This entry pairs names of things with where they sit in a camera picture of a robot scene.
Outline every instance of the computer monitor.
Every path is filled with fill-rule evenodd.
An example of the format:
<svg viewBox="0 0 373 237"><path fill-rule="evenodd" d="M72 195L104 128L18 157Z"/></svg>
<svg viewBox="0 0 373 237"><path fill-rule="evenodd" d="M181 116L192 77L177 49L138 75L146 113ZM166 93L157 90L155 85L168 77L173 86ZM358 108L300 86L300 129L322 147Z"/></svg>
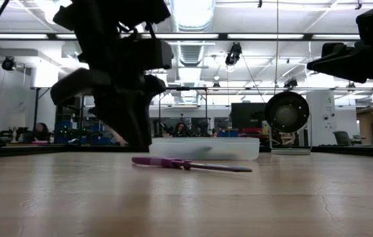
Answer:
<svg viewBox="0 0 373 237"><path fill-rule="evenodd" d="M232 103L233 128L261 128L266 103Z"/></svg>

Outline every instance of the fluorescent light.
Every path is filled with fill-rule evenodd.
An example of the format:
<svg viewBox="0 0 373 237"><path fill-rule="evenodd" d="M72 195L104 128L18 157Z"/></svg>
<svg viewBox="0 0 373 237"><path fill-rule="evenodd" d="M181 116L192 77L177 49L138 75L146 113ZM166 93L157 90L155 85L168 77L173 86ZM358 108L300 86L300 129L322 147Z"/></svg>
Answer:
<svg viewBox="0 0 373 237"><path fill-rule="evenodd" d="M292 40L302 39L303 34L278 34L278 39L281 40ZM275 40L277 39L276 34L228 34L228 39L244 39L244 40Z"/></svg>
<svg viewBox="0 0 373 237"><path fill-rule="evenodd" d="M150 34L141 34L143 38L151 38ZM176 39L217 39L218 34L206 34L206 33L178 33L178 34L155 34L156 38L159 39L168 39L168 40L176 40Z"/></svg>
<svg viewBox="0 0 373 237"><path fill-rule="evenodd" d="M215 46L215 43L209 43L209 42L167 42L169 45L184 45L184 46Z"/></svg>
<svg viewBox="0 0 373 237"><path fill-rule="evenodd" d="M343 34L343 35L333 35L333 34L315 34L312 36L314 40L359 40L360 36L358 34Z"/></svg>
<svg viewBox="0 0 373 237"><path fill-rule="evenodd" d="M0 39L1 40L38 40L38 39L48 39L46 34L0 34Z"/></svg>
<svg viewBox="0 0 373 237"><path fill-rule="evenodd" d="M76 35L75 34L57 34L56 37L58 39L62 39L62 40L73 40L75 39L76 40Z"/></svg>

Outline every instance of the wooden table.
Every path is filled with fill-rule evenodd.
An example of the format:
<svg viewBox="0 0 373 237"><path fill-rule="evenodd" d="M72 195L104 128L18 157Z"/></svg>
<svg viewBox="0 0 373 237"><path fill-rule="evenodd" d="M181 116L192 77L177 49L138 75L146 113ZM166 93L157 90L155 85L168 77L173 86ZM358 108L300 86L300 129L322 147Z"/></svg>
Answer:
<svg viewBox="0 0 373 237"><path fill-rule="evenodd" d="M0 158L0 236L373 236L373 158L262 153L252 173L132 154Z"/></svg>

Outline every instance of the camera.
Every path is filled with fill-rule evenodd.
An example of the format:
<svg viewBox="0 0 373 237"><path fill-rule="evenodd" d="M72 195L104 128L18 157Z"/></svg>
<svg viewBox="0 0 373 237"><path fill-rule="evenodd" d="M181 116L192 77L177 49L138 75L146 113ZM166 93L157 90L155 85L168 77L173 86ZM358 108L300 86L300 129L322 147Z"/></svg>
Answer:
<svg viewBox="0 0 373 237"><path fill-rule="evenodd" d="M14 71L16 68L15 58L13 56L6 56L2 62L2 69L7 71Z"/></svg>
<svg viewBox="0 0 373 237"><path fill-rule="evenodd" d="M325 43L322 56L307 64L307 69L353 82L373 79L373 9L356 18L360 41L354 47L344 43Z"/></svg>

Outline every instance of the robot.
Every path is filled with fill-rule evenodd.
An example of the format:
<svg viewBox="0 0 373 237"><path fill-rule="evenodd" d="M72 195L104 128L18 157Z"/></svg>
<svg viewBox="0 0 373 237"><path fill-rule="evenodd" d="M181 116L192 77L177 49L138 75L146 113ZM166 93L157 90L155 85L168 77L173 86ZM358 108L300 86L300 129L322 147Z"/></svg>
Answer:
<svg viewBox="0 0 373 237"><path fill-rule="evenodd" d="M314 70L353 82L373 79L373 9L356 18L360 41L354 47L344 43L325 43L322 57L307 64Z"/></svg>
<svg viewBox="0 0 373 237"><path fill-rule="evenodd" d="M61 7L54 22L74 31L89 65L51 88L57 105L80 92L90 93L89 112L117 131L133 147L151 144L149 104L165 91L164 82L146 70L172 67L169 44L155 37L152 24L170 16L163 0L74 0ZM151 38L141 39L135 26L145 22Z"/></svg>

